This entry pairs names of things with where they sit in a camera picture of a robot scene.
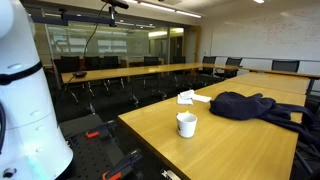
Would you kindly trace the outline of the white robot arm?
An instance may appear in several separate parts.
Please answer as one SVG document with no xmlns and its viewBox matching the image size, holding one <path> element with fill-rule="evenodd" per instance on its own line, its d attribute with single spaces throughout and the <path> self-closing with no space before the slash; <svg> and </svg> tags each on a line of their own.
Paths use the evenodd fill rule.
<svg viewBox="0 0 320 180">
<path fill-rule="evenodd" d="M 0 103 L 3 180 L 55 180 L 73 152 L 57 124 L 34 42 L 19 0 L 0 0 Z"/>
</svg>

